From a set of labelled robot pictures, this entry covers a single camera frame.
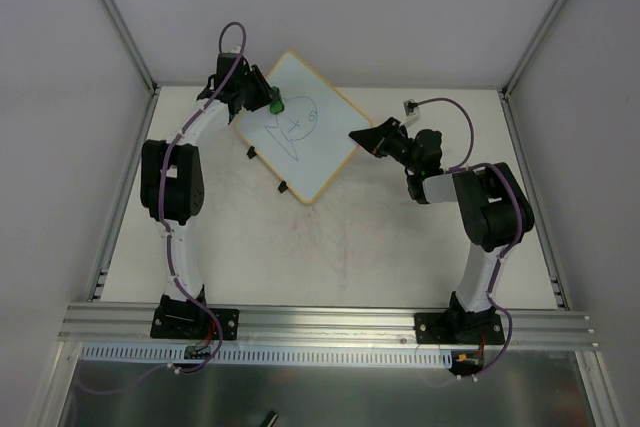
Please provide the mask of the black whiteboard clip upper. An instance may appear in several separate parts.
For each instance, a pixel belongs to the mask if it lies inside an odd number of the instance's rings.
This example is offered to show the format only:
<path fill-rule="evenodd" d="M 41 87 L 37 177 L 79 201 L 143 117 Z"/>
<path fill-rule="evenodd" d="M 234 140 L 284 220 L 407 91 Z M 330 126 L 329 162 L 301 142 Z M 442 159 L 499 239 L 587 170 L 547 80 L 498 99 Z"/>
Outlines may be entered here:
<path fill-rule="evenodd" d="M 254 146 L 250 146 L 250 147 L 249 147 L 249 149 L 248 149 L 248 150 L 247 150 L 247 152 L 246 152 L 246 156 L 247 156 L 249 159 L 253 159 L 254 157 L 256 157 L 256 156 L 257 156 L 257 152 L 256 152 L 256 149 L 255 149 L 255 147 L 254 147 Z"/>

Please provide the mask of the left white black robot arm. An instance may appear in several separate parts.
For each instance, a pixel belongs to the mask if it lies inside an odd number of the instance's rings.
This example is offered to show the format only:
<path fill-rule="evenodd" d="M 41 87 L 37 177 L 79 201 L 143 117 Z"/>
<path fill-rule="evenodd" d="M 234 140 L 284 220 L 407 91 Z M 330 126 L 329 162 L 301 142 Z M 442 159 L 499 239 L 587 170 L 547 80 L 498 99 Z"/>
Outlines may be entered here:
<path fill-rule="evenodd" d="M 140 201 L 158 226 L 167 259 L 159 315 L 173 320 L 185 336 L 197 337 L 209 324 L 193 245 L 195 217 L 205 200 L 200 143 L 212 139 L 241 111 L 263 109 L 276 115 L 284 111 L 279 89 L 243 54 L 223 52 L 184 124 L 169 139 L 148 139 L 142 146 Z"/>

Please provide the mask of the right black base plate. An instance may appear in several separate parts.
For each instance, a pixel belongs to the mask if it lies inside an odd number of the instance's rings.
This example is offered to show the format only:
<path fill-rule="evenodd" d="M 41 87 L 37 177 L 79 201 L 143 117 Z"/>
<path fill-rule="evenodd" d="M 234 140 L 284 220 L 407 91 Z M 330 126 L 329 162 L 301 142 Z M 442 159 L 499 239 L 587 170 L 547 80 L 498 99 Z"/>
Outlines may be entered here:
<path fill-rule="evenodd" d="M 505 334 L 500 316 L 492 309 L 480 313 L 446 311 L 414 315 L 416 342 L 420 345 L 479 345 L 500 346 Z"/>

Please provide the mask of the black whiteboard clip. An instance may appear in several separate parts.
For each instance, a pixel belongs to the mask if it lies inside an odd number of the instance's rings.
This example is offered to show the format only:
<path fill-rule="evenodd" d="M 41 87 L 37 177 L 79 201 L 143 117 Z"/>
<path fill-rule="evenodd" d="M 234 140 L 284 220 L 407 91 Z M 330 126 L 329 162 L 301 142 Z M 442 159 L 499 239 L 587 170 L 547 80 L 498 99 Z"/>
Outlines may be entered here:
<path fill-rule="evenodd" d="M 288 184 L 286 181 L 281 181 L 280 184 L 277 187 L 277 190 L 279 193 L 284 193 L 289 189 Z"/>
<path fill-rule="evenodd" d="M 257 152 L 256 152 L 256 149 L 255 149 L 255 147 L 254 147 L 254 146 L 250 146 L 250 147 L 249 147 L 249 149 L 248 149 L 248 150 L 247 150 L 247 152 L 246 152 L 246 156 L 247 156 L 249 159 L 253 159 L 254 157 L 256 157 L 256 156 L 257 156 Z"/>

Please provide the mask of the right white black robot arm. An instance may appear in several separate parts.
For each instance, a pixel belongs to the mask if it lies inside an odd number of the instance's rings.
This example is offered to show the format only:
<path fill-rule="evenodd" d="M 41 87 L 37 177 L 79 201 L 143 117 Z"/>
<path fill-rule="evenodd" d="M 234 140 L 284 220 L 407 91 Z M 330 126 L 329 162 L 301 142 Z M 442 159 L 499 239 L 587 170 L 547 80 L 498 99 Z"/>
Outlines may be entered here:
<path fill-rule="evenodd" d="M 531 205 L 510 167 L 483 163 L 447 173 L 441 167 L 442 134 L 423 129 L 411 138 L 393 117 L 377 127 L 352 131 L 349 137 L 375 157 L 400 163 L 412 200 L 456 204 L 470 242 L 462 280 L 447 309 L 434 317 L 415 316 L 417 342 L 502 345 L 502 327 L 490 296 L 505 255 L 534 226 Z"/>

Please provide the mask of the aluminium frame post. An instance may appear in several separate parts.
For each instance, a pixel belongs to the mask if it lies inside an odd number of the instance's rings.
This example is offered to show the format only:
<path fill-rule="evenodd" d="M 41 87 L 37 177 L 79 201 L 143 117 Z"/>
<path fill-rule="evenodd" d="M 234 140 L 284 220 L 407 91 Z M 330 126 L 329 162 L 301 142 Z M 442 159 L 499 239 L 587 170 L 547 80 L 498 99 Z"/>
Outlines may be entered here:
<path fill-rule="evenodd" d="M 519 81 L 526 72 L 530 63 L 533 61 L 543 42 L 551 32 L 553 26 L 556 23 L 556 20 L 558 19 L 568 2 L 569 0 L 552 0 L 551 4 L 545 11 L 540 23 L 536 27 L 533 36 L 528 42 L 524 53 L 516 63 L 507 82 L 500 90 L 501 95 L 505 99 L 508 99 L 517 87 Z"/>
<path fill-rule="evenodd" d="M 121 42 L 128 58 L 132 62 L 138 77 L 140 78 L 145 89 L 154 94 L 157 89 L 157 82 L 154 80 L 151 71 L 144 60 L 140 49 L 138 48 L 134 37 L 116 3 L 115 0 L 98 0 L 103 8 L 107 19 L 114 29 L 119 41 Z"/>

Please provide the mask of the left aluminium frame post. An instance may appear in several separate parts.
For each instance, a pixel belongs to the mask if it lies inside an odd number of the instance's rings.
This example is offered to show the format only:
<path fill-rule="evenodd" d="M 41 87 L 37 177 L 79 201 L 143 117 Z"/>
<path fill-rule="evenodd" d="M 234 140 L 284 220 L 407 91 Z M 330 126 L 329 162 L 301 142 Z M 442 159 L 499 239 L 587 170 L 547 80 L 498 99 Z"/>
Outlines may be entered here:
<path fill-rule="evenodd" d="M 138 77 L 140 78 L 145 89 L 154 94 L 157 89 L 157 82 L 154 80 L 151 71 L 144 60 L 140 49 L 138 48 L 134 37 L 116 3 L 115 0 L 98 0 L 103 8 L 107 19 L 114 29 L 119 41 L 121 42 L 128 58 L 132 62 Z"/>

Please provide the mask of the green whiteboard eraser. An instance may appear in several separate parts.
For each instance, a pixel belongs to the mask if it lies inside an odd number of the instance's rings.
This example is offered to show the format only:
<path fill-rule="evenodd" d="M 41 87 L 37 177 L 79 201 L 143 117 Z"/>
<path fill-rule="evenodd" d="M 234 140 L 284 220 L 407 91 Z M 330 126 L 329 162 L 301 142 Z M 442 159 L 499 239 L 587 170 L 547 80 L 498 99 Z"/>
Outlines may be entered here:
<path fill-rule="evenodd" d="M 284 103 L 281 97 L 277 97 L 272 100 L 269 104 L 269 112 L 272 115 L 278 115 L 279 113 L 284 111 Z"/>

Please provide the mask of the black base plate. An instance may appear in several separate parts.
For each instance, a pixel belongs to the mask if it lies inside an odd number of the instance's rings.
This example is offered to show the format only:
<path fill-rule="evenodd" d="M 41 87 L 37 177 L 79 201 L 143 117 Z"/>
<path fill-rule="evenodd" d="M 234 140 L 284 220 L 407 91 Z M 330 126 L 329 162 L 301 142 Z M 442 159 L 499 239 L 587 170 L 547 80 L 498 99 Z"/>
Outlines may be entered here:
<path fill-rule="evenodd" d="M 210 313 L 189 300 L 161 297 L 154 311 L 150 337 L 162 340 L 235 341 L 238 335 L 240 311 L 231 308 L 212 308 Z"/>
<path fill-rule="evenodd" d="M 480 313 L 446 311 L 414 315 L 416 342 L 420 345 L 479 345 L 500 346 L 505 334 L 500 316 L 492 309 Z"/>

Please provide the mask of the white whiteboard with yellow frame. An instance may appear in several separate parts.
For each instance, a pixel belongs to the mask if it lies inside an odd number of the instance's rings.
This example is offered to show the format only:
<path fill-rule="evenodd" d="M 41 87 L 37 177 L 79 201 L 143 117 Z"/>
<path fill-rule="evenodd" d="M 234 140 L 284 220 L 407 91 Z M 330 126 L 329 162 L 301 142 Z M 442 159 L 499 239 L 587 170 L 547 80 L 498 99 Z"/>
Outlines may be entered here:
<path fill-rule="evenodd" d="M 235 129 L 300 202 L 311 204 L 356 152 L 349 134 L 373 121 L 293 51 L 282 54 L 267 81 L 280 89 L 284 111 L 244 112 Z"/>

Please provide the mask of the small black object at bottom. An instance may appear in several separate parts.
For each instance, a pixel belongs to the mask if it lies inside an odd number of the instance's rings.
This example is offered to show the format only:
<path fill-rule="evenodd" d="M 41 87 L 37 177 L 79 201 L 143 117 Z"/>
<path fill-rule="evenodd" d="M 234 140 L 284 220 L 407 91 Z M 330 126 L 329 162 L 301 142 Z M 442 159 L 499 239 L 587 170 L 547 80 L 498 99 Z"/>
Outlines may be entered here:
<path fill-rule="evenodd" d="M 270 410 L 261 422 L 260 427 L 273 427 L 278 418 L 279 415 L 275 411 Z"/>

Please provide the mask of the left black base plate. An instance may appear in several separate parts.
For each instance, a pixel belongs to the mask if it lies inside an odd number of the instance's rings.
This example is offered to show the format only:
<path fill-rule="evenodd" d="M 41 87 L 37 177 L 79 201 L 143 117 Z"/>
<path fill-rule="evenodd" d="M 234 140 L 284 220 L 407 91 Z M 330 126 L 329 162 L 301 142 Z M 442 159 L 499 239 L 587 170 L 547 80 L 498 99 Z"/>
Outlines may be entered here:
<path fill-rule="evenodd" d="M 238 335 L 240 311 L 231 308 L 212 308 L 210 313 L 189 300 L 161 297 L 154 311 L 150 337 L 162 340 L 235 341 Z"/>

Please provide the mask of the black whiteboard clip lower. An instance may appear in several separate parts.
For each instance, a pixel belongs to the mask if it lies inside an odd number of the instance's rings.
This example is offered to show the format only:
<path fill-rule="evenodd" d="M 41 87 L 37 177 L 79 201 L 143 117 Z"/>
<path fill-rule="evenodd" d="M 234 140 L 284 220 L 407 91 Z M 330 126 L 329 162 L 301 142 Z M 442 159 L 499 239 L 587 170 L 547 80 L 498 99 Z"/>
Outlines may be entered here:
<path fill-rule="evenodd" d="M 280 184 L 277 187 L 277 190 L 279 193 L 284 193 L 289 189 L 288 184 L 286 181 L 281 181 Z"/>

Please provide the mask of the aluminium mounting rail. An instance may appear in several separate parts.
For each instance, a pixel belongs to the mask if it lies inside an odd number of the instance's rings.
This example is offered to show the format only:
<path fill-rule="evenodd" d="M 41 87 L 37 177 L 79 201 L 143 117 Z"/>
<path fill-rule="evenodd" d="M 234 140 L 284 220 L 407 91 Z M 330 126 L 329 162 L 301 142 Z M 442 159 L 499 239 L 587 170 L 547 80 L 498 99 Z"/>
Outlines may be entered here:
<path fill-rule="evenodd" d="M 63 318 L 60 341 L 149 342 L 150 303 L 74 302 Z M 415 347 L 413 309 L 240 306 L 239 345 L 400 348 Z M 515 310 L 515 350 L 597 351 L 600 338 L 580 311 Z"/>

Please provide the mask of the right aluminium frame post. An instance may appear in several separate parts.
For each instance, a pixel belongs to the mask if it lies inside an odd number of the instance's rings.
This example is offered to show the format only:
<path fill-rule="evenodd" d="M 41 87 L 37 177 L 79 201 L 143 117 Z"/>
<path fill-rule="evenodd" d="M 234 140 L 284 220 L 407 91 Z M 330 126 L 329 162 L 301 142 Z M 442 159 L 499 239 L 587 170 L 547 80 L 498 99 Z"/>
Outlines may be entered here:
<path fill-rule="evenodd" d="M 500 90 L 501 95 L 505 99 L 508 99 L 517 87 L 519 81 L 526 72 L 530 63 L 533 61 L 543 42 L 551 32 L 553 26 L 556 23 L 556 20 L 558 19 L 568 2 L 569 0 L 552 0 L 551 4 L 545 11 L 540 23 L 536 27 L 533 36 L 528 42 L 524 53 L 516 63 L 507 82 Z"/>

